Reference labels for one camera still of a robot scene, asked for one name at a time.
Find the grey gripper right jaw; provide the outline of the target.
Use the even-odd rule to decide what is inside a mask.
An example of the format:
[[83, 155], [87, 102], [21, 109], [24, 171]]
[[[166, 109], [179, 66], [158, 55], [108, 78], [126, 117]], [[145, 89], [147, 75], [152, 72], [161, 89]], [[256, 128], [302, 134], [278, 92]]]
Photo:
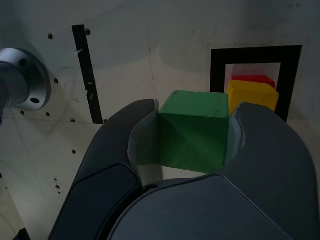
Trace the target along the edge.
[[242, 103], [229, 161], [156, 188], [118, 219], [111, 240], [315, 240], [317, 176], [299, 135], [267, 107]]

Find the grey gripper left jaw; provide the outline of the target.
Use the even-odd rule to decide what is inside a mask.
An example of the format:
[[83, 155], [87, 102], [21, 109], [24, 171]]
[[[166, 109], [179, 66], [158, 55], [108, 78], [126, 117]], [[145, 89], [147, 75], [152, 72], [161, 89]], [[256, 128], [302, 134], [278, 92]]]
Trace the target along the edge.
[[118, 111], [95, 134], [49, 235], [50, 240], [106, 240], [122, 212], [143, 194], [128, 157], [130, 136], [159, 109], [154, 99]]

